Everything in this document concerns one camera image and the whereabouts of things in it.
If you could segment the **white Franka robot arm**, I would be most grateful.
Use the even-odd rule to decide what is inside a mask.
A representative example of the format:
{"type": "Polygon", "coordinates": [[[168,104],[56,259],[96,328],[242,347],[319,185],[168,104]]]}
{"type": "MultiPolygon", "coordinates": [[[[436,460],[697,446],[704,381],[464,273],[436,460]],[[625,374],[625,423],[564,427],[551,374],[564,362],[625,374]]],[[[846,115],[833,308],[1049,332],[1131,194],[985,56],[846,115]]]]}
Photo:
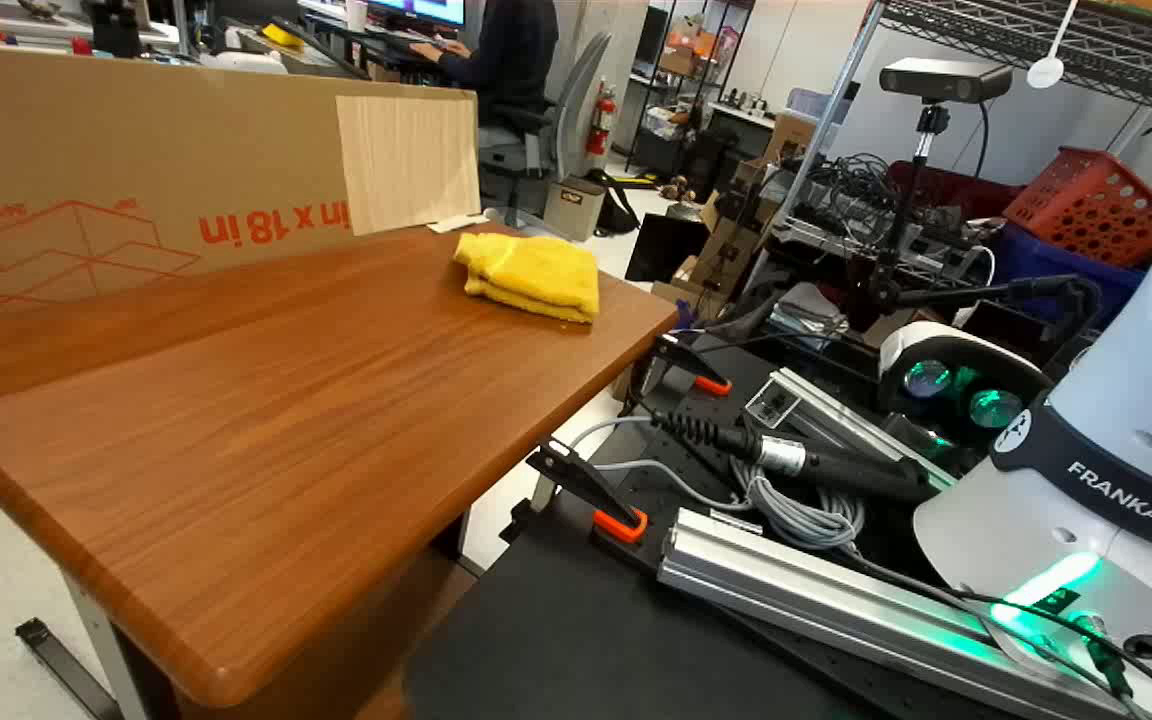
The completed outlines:
{"type": "Polygon", "coordinates": [[[1152,641],[1152,266],[1117,321],[993,454],[913,518],[926,564],[1013,604],[1073,593],[1152,641]]]}

